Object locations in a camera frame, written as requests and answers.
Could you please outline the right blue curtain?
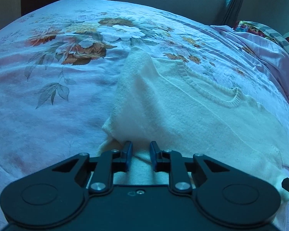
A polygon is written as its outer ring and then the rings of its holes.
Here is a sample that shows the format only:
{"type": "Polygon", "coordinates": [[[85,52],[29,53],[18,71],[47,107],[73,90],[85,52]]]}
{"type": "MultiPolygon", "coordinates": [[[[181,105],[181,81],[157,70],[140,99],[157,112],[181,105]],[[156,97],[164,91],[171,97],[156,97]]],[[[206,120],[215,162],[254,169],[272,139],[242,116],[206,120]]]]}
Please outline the right blue curtain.
{"type": "Polygon", "coordinates": [[[233,27],[237,21],[244,0],[225,0],[218,16],[217,25],[233,27]]]}

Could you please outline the floral pink bed sheet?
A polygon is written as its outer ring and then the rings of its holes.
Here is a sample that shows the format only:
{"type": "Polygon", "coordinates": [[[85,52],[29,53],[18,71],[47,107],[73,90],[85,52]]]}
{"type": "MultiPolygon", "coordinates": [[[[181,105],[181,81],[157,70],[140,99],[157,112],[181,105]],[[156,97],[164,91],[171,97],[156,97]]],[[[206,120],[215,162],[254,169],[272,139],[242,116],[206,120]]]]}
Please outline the floral pink bed sheet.
{"type": "MultiPolygon", "coordinates": [[[[11,182],[81,152],[102,153],[103,124],[134,47],[181,60],[273,114],[289,135],[289,104],[251,50],[185,17],[107,0],[61,0],[0,30],[0,193],[11,182]]],[[[166,184],[140,182],[136,185],[166,184]]],[[[135,184],[129,173],[116,183],[135,184]]],[[[6,220],[0,209],[0,229],[6,220]]]]}

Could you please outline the pink crumpled blanket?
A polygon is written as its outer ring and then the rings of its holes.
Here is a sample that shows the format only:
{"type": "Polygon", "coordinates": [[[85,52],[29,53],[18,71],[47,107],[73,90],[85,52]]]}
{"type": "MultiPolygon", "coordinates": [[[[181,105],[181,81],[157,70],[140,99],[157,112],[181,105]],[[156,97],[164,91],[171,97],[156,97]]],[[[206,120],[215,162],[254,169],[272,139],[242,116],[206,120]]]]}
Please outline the pink crumpled blanket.
{"type": "Polygon", "coordinates": [[[251,50],[265,66],[269,80],[277,87],[289,104],[289,54],[278,44],[249,32],[239,32],[229,26],[211,26],[226,39],[251,50]]]}

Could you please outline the striped floral pillow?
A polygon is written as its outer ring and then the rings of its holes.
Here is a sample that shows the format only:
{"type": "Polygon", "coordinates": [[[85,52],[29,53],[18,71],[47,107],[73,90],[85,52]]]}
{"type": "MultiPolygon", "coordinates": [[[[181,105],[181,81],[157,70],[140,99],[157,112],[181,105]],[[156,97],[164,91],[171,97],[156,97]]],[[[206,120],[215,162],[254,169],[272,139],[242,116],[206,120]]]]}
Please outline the striped floral pillow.
{"type": "Polygon", "coordinates": [[[256,23],[252,21],[238,21],[234,28],[236,32],[248,32],[255,35],[259,35],[267,40],[271,40],[272,42],[278,44],[282,47],[289,55],[289,41],[287,40],[288,37],[283,37],[280,33],[276,30],[270,28],[267,25],[262,23],[256,23]]]}

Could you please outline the cream knit sweater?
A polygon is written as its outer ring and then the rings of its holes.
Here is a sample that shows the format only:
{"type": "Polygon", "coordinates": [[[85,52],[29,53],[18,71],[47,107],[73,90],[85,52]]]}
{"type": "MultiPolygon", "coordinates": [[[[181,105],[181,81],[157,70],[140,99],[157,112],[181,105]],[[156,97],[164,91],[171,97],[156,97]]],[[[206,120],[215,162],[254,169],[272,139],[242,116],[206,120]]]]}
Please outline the cream knit sweater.
{"type": "Polygon", "coordinates": [[[225,88],[181,60],[154,59],[130,50],[120,74],[114,105],[103,124],[104,152],[134,145],[130,181],[165,182],[146,176],[149,144],[157,142],[189,157],[205,154],[271,183],[284,202],[281,184],[289,168],[289,135],[278,119],[239,88],[225,88]]]}

